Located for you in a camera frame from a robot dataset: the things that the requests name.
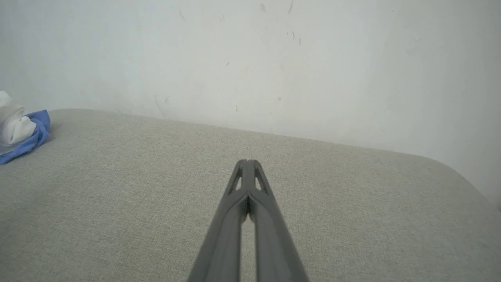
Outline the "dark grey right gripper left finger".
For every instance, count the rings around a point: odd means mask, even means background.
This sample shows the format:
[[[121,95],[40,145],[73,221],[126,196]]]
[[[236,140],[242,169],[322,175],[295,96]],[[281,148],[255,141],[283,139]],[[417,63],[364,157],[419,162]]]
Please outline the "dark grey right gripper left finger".
[[[233,169],[188,282],[240,281],[241,226],[248,213],[248,191],[243,184],[246,164],[241,159]]]

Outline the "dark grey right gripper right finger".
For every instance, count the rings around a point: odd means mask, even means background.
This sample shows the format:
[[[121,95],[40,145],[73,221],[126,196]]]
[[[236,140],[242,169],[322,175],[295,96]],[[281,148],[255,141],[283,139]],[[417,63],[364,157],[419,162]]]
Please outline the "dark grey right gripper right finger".
[[[256,281],[308,282],[299,257],[262,165],[249,160],[249,217],[255,226]]]

